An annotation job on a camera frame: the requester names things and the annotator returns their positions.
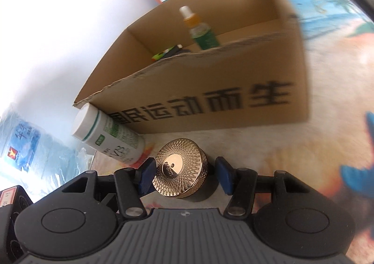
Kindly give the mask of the gold lid dark jar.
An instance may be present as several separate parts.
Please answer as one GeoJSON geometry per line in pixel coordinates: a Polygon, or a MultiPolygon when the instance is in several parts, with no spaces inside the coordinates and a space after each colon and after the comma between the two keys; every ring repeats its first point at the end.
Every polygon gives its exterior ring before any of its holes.
{"type": "Polygon", "coordinates": [[[164,145],[155,157],[155,190],[168,198],[204,201],[218,187],[216,168],[192,140],[179,138],[164,145]]]}

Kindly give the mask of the white vitamin bottle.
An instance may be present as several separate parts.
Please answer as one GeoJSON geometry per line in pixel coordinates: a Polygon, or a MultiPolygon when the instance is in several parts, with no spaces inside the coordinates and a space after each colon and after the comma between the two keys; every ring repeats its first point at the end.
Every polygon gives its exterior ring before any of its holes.
{"type": "Polygon", "coordinates": [[[100,153],[129,165],[136,163],[145,149],[145,141],[139,134],[90,103],[79,110],[72,135],[100,153]]]}

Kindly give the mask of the beach print table mat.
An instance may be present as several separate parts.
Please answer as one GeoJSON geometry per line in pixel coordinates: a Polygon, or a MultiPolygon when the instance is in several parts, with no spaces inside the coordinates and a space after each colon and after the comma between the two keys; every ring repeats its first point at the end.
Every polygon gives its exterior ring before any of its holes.
{"type": "Polygon", "coordinates": [[[289,0],[304,44],[309,117],[304,122],[142,134],[146,154],[177,138],[194,141],[210,162],[260,175],[284,170],[332,198],[353,217],[347,252],[373,262],[373,23],[349,0],[289,0]]]}

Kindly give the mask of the brown cardboard box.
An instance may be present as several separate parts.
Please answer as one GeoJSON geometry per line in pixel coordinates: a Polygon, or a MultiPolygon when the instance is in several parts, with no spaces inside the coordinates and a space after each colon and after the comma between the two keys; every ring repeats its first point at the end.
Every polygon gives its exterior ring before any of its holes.
{"type": "Polygon", "coordinates": [[[91,103],[142,133],[304,122],[307,64],[289,0],[168,0],[127,27],[74,106],[91,103]],[[201,50],[180,7],[210,25],[219,47],[201,50]],[[182,53],[153,62],[181,44],[182,53]]]}

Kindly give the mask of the green lip balm tube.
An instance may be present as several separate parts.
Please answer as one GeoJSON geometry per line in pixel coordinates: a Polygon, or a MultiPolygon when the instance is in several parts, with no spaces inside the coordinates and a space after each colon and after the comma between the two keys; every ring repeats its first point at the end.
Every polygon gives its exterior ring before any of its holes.
{"type": "Polygon", "coordinates": [[[170,48],[167,48],[164,51],[161,51],[161,52],[157,53],[156,55],[153,55],[153,57],[151,58],[151,60],[153,62],[160,60],[161,58],[164,57],[164,55],[166,55],[168,52],[170,52],[173,48],[174,48],[174,46],[170,47],[170,48]]]}

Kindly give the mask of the black lighter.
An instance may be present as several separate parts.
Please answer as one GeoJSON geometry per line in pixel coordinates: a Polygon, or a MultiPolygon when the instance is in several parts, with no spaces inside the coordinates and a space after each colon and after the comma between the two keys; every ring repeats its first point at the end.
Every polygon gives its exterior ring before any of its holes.
{"type": "Polygon", "coordinates": [[[189,49],[184,48],[181,44],[175,45],[171,48],[168,48],[164,51],[162,58],[169,58],[175,55],[180,55],[182,53],[190,53],[189,49]]]}

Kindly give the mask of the green dropper bottle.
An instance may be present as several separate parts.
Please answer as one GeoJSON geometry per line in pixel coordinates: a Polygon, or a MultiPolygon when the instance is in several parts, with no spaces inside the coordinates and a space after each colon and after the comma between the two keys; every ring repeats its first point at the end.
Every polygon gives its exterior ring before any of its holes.
{"type": "Polygon", "coordinates": [[[179,12],[183,17],[191,38],[197,43],[201,50],[209,50],[220,46],[215,33],[210,25],[202,22],[200,17],[190,7],[180,7],[179,12]]]}

